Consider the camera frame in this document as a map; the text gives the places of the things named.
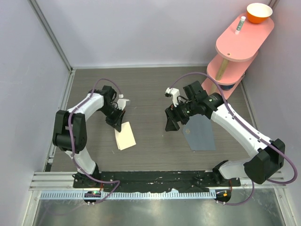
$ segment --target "white wall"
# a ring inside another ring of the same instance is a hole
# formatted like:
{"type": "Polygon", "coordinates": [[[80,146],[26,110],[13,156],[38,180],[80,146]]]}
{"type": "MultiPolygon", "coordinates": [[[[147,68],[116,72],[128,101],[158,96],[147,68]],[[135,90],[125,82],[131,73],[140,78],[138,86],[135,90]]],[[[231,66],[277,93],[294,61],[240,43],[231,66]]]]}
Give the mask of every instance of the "white wall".
{"type": "Polygon", "coordinates": [[[99,67],[208,64],[216,39],[254,0],[37,2],[70,64],[99,67]]]}
{"type": "MultiPolygon", "coordinates": [[[[301,173],[301,1],[281,0],[272,19],[274,31],[260,49],[248,69],[246,89],[255,111],[255,119],[263,133],[285,142],[286,154],[301,173]]],[[[287,179],[292,169],[285,162],[287,179]]],[[[300,192],[301,176],[289,185],[291,194],[300,192]]],[[[294,198],[296,217],[300,217],[301,200],[294,198]]]]}
{"type": "Polygon", "coordinates": [[[68,72],[26,0],[0,0],[1,225],[21,225],[68,72]]]}

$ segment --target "beige cloth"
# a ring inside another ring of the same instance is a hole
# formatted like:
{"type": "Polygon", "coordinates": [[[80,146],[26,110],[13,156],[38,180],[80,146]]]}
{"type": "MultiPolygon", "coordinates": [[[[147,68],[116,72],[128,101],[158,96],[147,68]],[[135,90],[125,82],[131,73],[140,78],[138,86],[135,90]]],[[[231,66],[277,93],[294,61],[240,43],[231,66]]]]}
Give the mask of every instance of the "beige cloth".
{"type": "Polygon", "coordinates": [[[124,122],[121,125],[120,133],[115,130],[115,138],[119,150],[124,150],[136,145],[136,141],[129,122],[124,122]]]}

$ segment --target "blue object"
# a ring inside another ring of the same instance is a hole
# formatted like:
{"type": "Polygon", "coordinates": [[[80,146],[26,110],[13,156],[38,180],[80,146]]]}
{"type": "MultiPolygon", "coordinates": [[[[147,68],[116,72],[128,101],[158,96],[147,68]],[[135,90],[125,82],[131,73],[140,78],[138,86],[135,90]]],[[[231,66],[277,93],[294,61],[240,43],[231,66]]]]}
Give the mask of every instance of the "blue object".
{"type": "Polygon", "coordinates": [[[183,134],[193,151],[215,151],[212,125],[206,116],[197,114],[190,117],[183,128],[183,134]]]}
{"type": "Polygon", "coordinates": [[[232,85],[220,85],[220,87],[221,87],[222,90],[227,91],[227,90],[232,89],[234,87],[234,85],[235,85],[235,83],[232,84],[232,85]]]}

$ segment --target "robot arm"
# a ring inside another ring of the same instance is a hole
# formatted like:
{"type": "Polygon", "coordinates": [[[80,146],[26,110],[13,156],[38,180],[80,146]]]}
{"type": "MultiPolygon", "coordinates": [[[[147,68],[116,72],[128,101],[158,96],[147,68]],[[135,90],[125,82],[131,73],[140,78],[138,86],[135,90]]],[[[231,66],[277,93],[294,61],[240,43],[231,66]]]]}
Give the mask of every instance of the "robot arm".
{"type": "Polygon", "coordinates": [[[87,143],[87,128],[86,121],[96,111],[101,111],[106,115],[106,122],[117,131],[121,132],[122,119],[125,114],[125,107],[129,104],[128,99],[122,99],[123,95],[120,95],[120,99],[117,102],[115,98],[117,96],[116,91],[110,86],[104,86],[102,90],[95,90],[91,96],[91,91],[84,99],[89,98],[83,106],[79,107],[84,101],[81,101],[73,108],[67,111],[59,110],[55,115],[55,126],[53,132],[53,144],[59,147],[67,155],[72,158],[71,139],[68,127],[68,117],[70,113],[77,108],[77,111],[72,116],[72,131],[75,140],[75,155],[76,162],[81,167],[78,169],[78,178],[85,178],[86,175],[82,170],[87,172],[93,178],[99,177],[99,169],[97,164],[91,159],[86,143],[87,143]]]}
{"type": "MultiPolygon", "coordinates": [[[[168,88],[166,90],[166,96],[173,97],[173,104],[165,110],[167,116],[166,131],[179,130],[178,122],[186,124],[190,116],[195,114],[205,115],[227,130],[249,155],[247,159],[239,161],[226,160],[218,164],[213,169],[213,172],[216,173],[215,180],[217,182],[231,178],[249,177],[255,183],[262,184],[283,166],[284,159],[279,154],[254,138],[246,128],[232,117],[223,103],[221,95],[213,93],[208,96],[198,81],[184,87],[184,91],[188,98],[185,102],[178,101],[180,92],[177,89],[168,88]]],[[[230,105],[229,107],[249,129],[284,153],[285,145],[280,139],[272,141],[241,118],[230,105]]]]}

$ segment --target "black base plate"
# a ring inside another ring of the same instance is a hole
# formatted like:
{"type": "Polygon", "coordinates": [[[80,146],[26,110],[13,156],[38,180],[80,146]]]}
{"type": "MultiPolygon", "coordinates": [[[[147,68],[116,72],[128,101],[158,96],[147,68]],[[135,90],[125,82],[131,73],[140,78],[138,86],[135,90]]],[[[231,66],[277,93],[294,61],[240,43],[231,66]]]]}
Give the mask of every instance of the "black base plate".
{"type": "MultiPolygon", "coordinates": [[[[205,171],[109,171],[101,173],[101,180],[120,180],[115,192],[170,192],[172,188],[180,193],[208,192],[207,187],[229,187],[229,180],[216,184],[214,174],[205,171]]],[[[240,180],[231,179],[233,187],[240,186],[240,180]]],[[[104,191],[109,192],[116,184],[104,184],[104,191]]],[[[74,188],[87,186],[74,181],[74,188]]]]}

